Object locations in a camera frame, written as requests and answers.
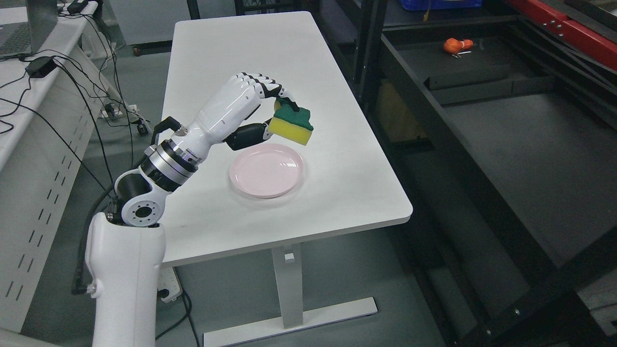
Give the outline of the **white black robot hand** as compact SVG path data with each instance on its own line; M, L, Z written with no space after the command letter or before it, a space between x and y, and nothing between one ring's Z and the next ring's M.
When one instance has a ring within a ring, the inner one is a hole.
M233 75L199 110L187 126L187 134L172 136L174 149L182 151L188 161L200 164L211 146L223 143L268 97L280 97L293 111L299 111L293 95L262 73Z

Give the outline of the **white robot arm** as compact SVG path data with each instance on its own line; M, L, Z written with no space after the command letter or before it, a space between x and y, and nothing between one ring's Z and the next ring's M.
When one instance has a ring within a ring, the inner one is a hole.
M145 156L125 172L91 207L79 246L71 292L95 299L93 347L152 347L157 338L174 329L156 332L157 300L181 299L190 318L192 301L176 271L162 266L166 237L160 224L165 200L187 171L175 160L173 144L157 144L165 130L185 135L187 130L167 117L152 132Z

